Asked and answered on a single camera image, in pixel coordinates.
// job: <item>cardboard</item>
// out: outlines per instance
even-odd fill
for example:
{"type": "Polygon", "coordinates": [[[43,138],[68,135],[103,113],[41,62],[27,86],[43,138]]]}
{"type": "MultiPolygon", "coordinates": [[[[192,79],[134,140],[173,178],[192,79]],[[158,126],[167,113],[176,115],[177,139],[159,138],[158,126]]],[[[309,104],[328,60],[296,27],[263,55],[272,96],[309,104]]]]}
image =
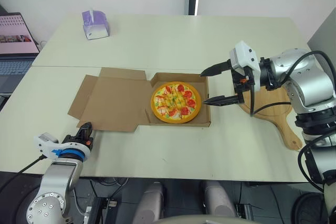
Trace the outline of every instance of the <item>cardboard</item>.
{"type": "Polygon", "coordinates": [[[159,120],[151,110],[151,96],[157,87],[170,81],[183,81],[198,90],[201,99],[208,98],[206,77],[187,73],[156,73],[152,80],[140,70],[102,68],[98,77],[86,75],[68,114],[79,119],[78,127],[90,121],[94,130],[133,132],[138,125],[209,127],[209,106],[184,124],[159,120]]]}

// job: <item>tabletop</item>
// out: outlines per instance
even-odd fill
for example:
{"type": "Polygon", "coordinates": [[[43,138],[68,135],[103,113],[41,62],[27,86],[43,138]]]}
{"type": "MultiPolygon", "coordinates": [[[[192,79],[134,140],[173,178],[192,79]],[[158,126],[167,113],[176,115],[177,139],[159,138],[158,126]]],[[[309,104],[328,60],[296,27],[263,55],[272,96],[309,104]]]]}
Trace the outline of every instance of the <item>tabletop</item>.
{"type": "Polygon", "coordinates": [[[81,15],[68,16],[33,66],[203,70],[243,40],[257,57],[308,48],[289,18],[107,15],[111,36],[87,40],[81,15]]]}
{"type": "MultiPolygon", "coordinates": [[[[145,69],[147,79],[158,71],[178,72],[145,69]]],[[[84,76],[99,72],[98,67],[31,67],[0,113],[0,170],[16,172],[40,155],[34,135],[48,132],[60,141],[74,135],[78,120],[67,112],[84,76]]],[[[233,94],[230,73],[209,78],[209,92],[210,96],[233,94]]],[[[273,124],[250,118],[238,105],[211,107],[211,114],[210,127],[95,131],[92,153],[81,175],[305,181],[297,165],[298,153],[284,146],[273,124]]],[[[294,120],[292,111],[287,121],[302,139],[294,120]]],[[[43,174],[49,164],[49,160],[41,161],[27,172],[43,174]]]]}

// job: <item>laptop keyboard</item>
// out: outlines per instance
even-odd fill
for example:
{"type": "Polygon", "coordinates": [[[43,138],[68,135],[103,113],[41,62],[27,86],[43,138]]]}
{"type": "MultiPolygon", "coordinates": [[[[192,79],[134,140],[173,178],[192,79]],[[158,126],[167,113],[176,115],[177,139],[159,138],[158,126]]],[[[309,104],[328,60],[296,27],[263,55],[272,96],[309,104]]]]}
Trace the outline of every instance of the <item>laptop keyboard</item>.
{"type": "Polygon", "coordinates": [[[0,61],[0,75],[25,74],[33,61],[0,61]]]}

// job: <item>laptop screen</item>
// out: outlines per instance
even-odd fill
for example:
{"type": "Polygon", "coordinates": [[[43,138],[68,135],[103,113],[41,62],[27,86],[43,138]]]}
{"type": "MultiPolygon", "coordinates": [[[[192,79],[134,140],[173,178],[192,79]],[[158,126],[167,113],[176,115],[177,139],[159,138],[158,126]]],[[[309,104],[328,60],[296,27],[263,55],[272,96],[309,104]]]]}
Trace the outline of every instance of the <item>laptop screen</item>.
{"type": "Polygon", "coordinates": [[[20,13],[0,16],[0,56],[38,54],[32,36],[20,13]]]}

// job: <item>wooden pizza peel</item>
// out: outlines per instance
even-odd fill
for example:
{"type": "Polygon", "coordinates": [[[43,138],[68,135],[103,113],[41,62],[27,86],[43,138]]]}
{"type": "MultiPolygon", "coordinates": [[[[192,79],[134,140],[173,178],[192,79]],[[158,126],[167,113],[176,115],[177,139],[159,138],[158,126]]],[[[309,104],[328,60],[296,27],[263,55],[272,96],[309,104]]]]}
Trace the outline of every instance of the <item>wooden pizza peel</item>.
{"type": "MultiPolygon", "coordinates": [[[[250,113],[250,92],[244,92],[245,104],[241,104],[240,107],[246,112],[250,113]]],[[[255,105],[254,109],[274,103],[274,102],[288,102],[288,96],[284,88],[279,88],[273,91],[267,91],[265,87],[260,88],[260,92],[255,92],[255,105]]],[[[273,123],[279,130],[284,144],[290,150],[299,150],[302,148],[302,142],[296,136],[296,134],[289,127],[286,117],[292,110],[291,105],[277,105],[266,108],[254,116],[256,118],[269,121],[273,123]]]]}

